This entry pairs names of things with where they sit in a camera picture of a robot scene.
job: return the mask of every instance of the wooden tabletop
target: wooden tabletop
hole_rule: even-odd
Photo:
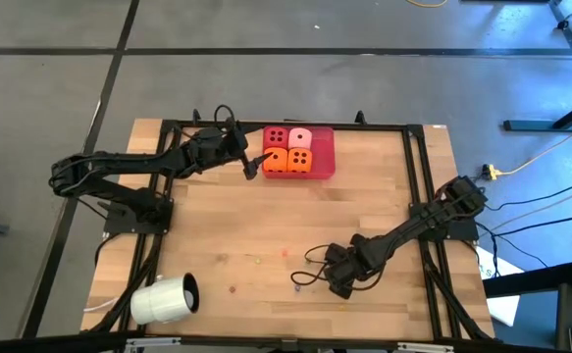
[[[160,124],[136,120],[128,152],[153,153]],[[438,188],[457,174],[449,136],[445,126],[424,129]],[[247,138],[248,156],[260,155],[262,132]],[[386,233],[408,218],[410,189],[400,133],[340,130],[335,140],[337,170],[328,180],[266,179],[260,174],[248,181],[240,163],[175,180],[172,226],[164,237],[157,274],[170,278],[193,273],[200,308],[179,322],[148,325],[149,333],[432,339],[415,241],[394,253],[375,288],[353,292],[349,300],[331,293],[326,282],[296,291],[290,281],[294,271],[319,270],[320,265],[305,263],[307,249],[331,242],[346,246],[355,232]],[[413,150],[424,195],[415,142]],[[148,180],[121,176],[120,183],[137,188]],[[101,251],[87,307],[124,290],[135,239],[120,235]],[[494,334],[475,255],[460,242],[445,245],[455,294],[480,328]],[[321,250],[313,257],[323,255]],[[438,297],[443,333],[449,335],[444,300]],[[97,324],[108,309],[84,314],[82,328]]]

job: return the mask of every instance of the die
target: die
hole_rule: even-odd
[[[273,152],[273,155],[262,163],[264,172],[284,173],[287,171],[287,151],[284,148],[269,147],[266,148],[264,154],[270,152]]]
[[[276,126],[264,128],[264,148],[268,147],[287,149],[287,130]]]
[[[310,173],[312,171],[312,151],[305,148],[290,149],[287,152],[287,171],[290,173]]]
[[[289,131],[287,148],[305,148],[306,150],[309,150],[311,147],[312,131],[302,127],[295,127]]]

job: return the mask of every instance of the concrete floor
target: concrete floor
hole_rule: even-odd
[[[568,13],[572,0],[564,1]],[[115,47],[129,3],[0,0],[0,46]],[[139,6],[129,47],[567,48],[555,24],[547,5],[150,0]],[[16,334],[58,216],[62,200],[46,184],[49,167],[81,148],[109,63],[106,56],[0,57],[0,221],[11,226],[0,237],[0,339]],[[193,108],[210,114],[220,103],[244,120],[351,122],[361,109],[375,123],[445,124],[458,171],[473,175],[484,163],[512,169],[565,136],[503,132],[500,124],[571,110],[572,59],[125,57],[96,147],[124,150],[134,118],[189,119]],[[498,205],[570,184],[572,141],[484,187]],[[479,221],[495,226],[526,210],[485,212]],[[519,225],[566,216],[572,201]],[[78,331],[101,228],[78,208],[40,334]],[[509,238],[548,264],[572,261],[572,223]],[[541,266],[505,243],[499,248],[523,269]],[[550,346],[554,327],[555,295],[546,293],[522,297],[515,328],[497,325],[496,333]]]

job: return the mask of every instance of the red tray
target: red tray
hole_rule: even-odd
[[[266,126],[264,128],[264,142],[262,151],[266,150],[266,141],[270,137],[266,128],[281,127],[290,131],[296,127],[303,127],[312,132],[312,146],[310,150],[314,154],[312,170],[310,173],[277,173],[266,172],[262,168],[266,178],[299,178],[299,179],[327,179],[336,172],[336,150],[334,149],[334,130],[330,127],[312,126]]]

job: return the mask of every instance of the pink die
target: pink die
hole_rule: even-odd
[[[289,131],[289,138],[287,139],[287,148],[305,148],[311,149],[312,147],[312,131],[295,127]]]
[[[279,147],[287,149],[287,130],[282,127],[264,128],[264,148]]]

